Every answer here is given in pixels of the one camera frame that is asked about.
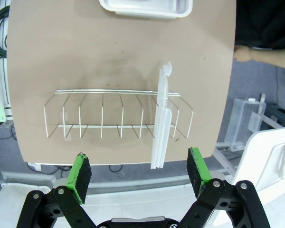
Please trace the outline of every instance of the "human hand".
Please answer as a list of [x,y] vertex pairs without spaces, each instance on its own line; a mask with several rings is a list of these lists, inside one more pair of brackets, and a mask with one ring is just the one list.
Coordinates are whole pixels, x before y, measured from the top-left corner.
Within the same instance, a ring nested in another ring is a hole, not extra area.
[[240,62],[252,60],[251,48],[243,45],[234,46],[233,58]]

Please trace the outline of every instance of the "screw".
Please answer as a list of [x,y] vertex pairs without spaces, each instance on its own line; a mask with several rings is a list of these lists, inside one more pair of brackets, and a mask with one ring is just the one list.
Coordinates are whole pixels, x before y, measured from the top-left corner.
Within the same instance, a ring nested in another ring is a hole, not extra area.
[[245,183],[241,183],[240,186],[241,186],[242,189],[246,189],[247,188],[247,185]]
[[58,190],[58,194],[59,194],[59,195],[62,195],[64,192],[65,192],[65,191],[64,191],[63,189],[59,189],[59,190]]
[[213,186],[217,188],[220,186],[220,183],[218,181],[215,181],[215,182],[213,182]]
[[36,199],[39,198],[39,195],[36,193],[36,194],[33,195],[33,198],[36,200]]

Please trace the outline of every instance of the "cardboard surface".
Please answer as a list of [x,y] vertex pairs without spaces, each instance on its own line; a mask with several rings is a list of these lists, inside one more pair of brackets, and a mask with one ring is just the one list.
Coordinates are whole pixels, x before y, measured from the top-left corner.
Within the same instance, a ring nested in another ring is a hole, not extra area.
[[[66,139],[61,128],[47,138],[43,108],[57,89],[156,91],[159,69],[168,60],[172,64],[169,90],[178,92],[195,114],[188,139],[179,132],[169,139],[166,160],[185,160],[192,146],[204,157],[210,156],[228,93],[235,17],[236,2],[229,0],[196,0],[189,16],[174,20],[115,15],[97,0],[13,1],[8,77],[23,159],[72,164],[75,156],[84,152],[91,164],[150,162],[153,137],[147,129],[141,139],[133,129],[124,129],[122,139],[116,129],[104,129],[103,139],[100,129],[87,130],[80,139],[75,128]],[[61,119],[65,97],[55,99],[47,109],[50,127]],[[140,112],[140,107],[133,110],[133,98],[123,99],[129,100],[125,102],[129,124],[136,124],[132,112]],[[65,107],[69,124],[78,124],[79,100],[72,96]],[[83,118],[93,124],[99,120],[99,98],[93,96],[85,102]],[[146,97],[142,102],[144,123],[152,124],[155,106]],[[120,105],[115,98],[106,97],[104,110],[106,124],[120,124]],[[188,113],[183,113],[179,124],[185,129]]]

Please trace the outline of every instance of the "gray floor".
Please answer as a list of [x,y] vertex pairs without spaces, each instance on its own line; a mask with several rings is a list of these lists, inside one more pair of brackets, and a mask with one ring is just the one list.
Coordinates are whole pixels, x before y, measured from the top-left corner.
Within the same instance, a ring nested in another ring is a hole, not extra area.
[[[234,60],[218,142],[224,140],[233,99],[246,97],[259,99],[260,93],[266,93],[267,103],[277,103],[285,109],[285,69],[255,61],[239,63]],[[0,138],[10,136],[11,124],[12,123],[5,123],[0,126]],[[225,152],[225,155],[229,159],[236,158],[232,160],[234,164],[239,162],[239,156],[237,154]],[[222,168],[213,157],[206,158],[206,163],[210,170]],[[111,168],[112,170],[117,170],[120,166],[112,166]],[[44,172],[52,172],[55,169],[53,166],[42,167]],[[0,140],[0,181],[2,180],[1,171],[34,173],[28,169],[26,163],[23,161],[18,143],[13,138]],[[92,167],[92,173],[92,182],[109,182],[171,177],[185,175],[187,172],[185,161],[175,161],[167,162],[163,169],[157,170],[150,170],[149,164],[124,165],[121,171],[117,173],[111,172],[108,166],[94,166]],[[59,178],[60,174],[61,172],[58,171],[56,176]]]

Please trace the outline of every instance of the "transparent storage box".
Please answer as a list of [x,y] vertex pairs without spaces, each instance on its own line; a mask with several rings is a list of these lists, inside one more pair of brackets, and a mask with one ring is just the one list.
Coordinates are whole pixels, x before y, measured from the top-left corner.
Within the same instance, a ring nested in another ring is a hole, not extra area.
[[231,151],[243,150],[249,137],[260,130],[265,107],[264,102],[234,99],[225,137]]

